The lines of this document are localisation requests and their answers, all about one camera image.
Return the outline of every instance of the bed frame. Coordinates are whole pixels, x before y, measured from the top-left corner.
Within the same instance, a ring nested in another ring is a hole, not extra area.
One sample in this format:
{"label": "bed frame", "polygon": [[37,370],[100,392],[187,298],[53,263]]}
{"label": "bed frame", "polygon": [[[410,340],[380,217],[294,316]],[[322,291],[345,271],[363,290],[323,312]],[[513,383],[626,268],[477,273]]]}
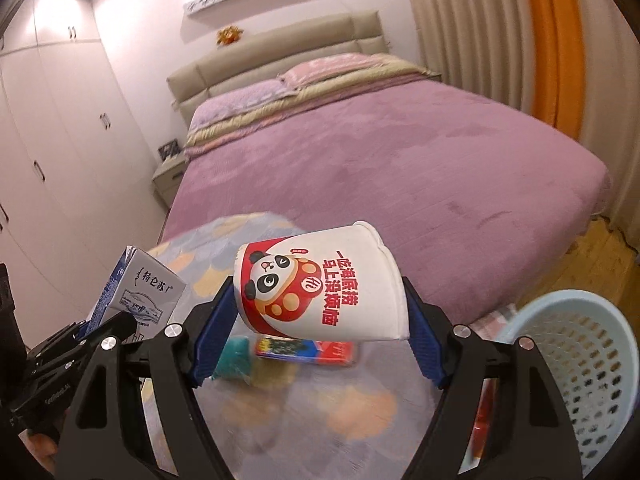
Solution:
{"label": "bed frame", "polygon": [[246,36],[167,78],[174,107],[191,123],[206,99],[286,72],[298,63],[345,52],[388,52],[378,12],[333,14]]}

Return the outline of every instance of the pink pillow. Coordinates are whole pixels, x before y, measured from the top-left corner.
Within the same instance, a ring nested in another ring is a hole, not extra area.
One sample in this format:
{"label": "pink pillow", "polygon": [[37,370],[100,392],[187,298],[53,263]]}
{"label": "pink pillow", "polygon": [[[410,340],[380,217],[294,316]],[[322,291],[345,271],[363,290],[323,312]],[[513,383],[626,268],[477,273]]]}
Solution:
{"label": "pink pillow", "polygon": [[212,97],[196,108],[189,130],[199,130],[283,97],[295,95],[280,79],[267,79]]}
{"label": "pink pillow", "polygon": [[354,70],[371,68],[381,64],[379,59],[359,52],[349,52],[305,61],[285,72],[281,78],[289,88],[299,89]]}

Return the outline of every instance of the purple blanket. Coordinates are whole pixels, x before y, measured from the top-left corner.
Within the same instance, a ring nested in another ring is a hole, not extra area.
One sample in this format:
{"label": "purple blanket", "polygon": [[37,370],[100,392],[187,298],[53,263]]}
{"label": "purple blanket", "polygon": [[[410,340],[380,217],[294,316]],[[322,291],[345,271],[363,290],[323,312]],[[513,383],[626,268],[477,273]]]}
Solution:
{"label": "purple blanket", "polygon": [[512,108],[431,81],[366,93],[193,161],[164,239],[273,211],[300,228],[375,226],[423,300],[452,322],[515,301],[603,205],[579,144]]}

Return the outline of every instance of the nightstand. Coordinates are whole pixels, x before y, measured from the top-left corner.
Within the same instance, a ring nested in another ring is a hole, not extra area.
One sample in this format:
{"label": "nightstand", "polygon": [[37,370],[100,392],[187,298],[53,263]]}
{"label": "nightstand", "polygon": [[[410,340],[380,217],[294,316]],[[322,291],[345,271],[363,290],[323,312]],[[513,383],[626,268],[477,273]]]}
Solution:
{"label": "nightstand", "polygon": [[178,193],[186,169],[187,159],[180,153],[167,158],[154,173],[154,186],[169,208],[174,203],[175,195]]}

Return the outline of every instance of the snack package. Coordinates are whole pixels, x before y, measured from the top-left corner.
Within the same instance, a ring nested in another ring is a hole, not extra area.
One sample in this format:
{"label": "snack package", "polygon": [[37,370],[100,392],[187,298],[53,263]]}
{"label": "snack package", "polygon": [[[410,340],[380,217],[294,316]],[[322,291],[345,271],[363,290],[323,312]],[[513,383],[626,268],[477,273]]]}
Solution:
{"label": "snack package", "polygon": [[121,310],[132,313],[139,341],[164,329],[186,284],[145,251],[128,246],[91,312],[85,335]]}
{"label": "snack package", "polygon": [[398,266],[366,222],[244,245],[234,288],[254,332],[337,342],[409,336]]}
{"label": "snack package", "polygon": [[351,365],[356,359],[356,343],[288,339],[265,335],[255,344],[258,357],[318,365]]}

